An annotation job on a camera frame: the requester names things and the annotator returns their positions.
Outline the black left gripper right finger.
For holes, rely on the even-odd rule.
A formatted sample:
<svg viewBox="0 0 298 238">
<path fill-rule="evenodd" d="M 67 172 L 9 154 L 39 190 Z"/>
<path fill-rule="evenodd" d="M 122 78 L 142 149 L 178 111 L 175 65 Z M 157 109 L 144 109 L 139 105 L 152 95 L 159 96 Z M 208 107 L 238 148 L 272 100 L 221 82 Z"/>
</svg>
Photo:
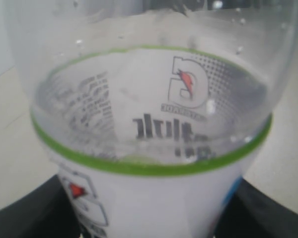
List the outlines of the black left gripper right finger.
<svg viewBox="0 0 298 238">
<path fill-rule="evenodd" d="M 215 230 L 217 238 L 298 238 L 298 214 L 242 180 Z"/>
</svg>

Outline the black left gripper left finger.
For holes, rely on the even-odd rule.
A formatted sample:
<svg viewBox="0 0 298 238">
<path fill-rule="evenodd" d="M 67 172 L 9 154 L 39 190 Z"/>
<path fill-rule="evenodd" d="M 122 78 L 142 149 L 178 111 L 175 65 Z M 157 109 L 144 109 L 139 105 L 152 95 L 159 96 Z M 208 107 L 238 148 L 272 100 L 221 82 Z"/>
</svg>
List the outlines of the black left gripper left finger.
<svg viewBox="0 0 298 238">
<path fill-rule="evenodd" d="M 0 238 L 78 237 L 78 221 L 57 176 L 0 209 Z"/>
</svg>

